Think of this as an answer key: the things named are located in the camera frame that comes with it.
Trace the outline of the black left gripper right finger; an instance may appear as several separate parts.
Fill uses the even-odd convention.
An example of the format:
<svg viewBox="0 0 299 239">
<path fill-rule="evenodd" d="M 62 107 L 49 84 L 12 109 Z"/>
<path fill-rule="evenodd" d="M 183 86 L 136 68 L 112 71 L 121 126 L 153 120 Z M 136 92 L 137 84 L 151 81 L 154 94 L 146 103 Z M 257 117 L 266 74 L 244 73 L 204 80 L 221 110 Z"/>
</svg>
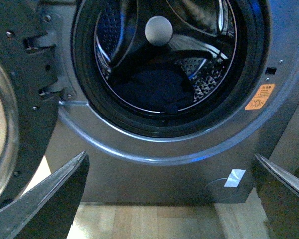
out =
<svg viewBox="0 0 299 239">
<path fill-rule="evenodd" d="M 289 173 L 255 154 L 252 174 L 257 196 L 277 239 L 299 239 L 299 167 Z"/>
</svg>

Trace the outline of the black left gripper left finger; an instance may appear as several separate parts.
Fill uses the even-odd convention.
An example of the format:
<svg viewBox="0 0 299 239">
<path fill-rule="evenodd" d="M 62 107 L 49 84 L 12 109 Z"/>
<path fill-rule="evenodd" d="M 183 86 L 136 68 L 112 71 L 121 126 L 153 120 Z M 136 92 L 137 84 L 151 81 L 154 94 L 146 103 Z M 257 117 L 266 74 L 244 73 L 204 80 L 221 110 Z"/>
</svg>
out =
<svg viewBox="0 0 299 239">
<path fill-rule="evenodd" d="M 89 172 L 81 152 L 39 184 L 0 209 L 0 239 L 65 239 Z"/>
</svg>

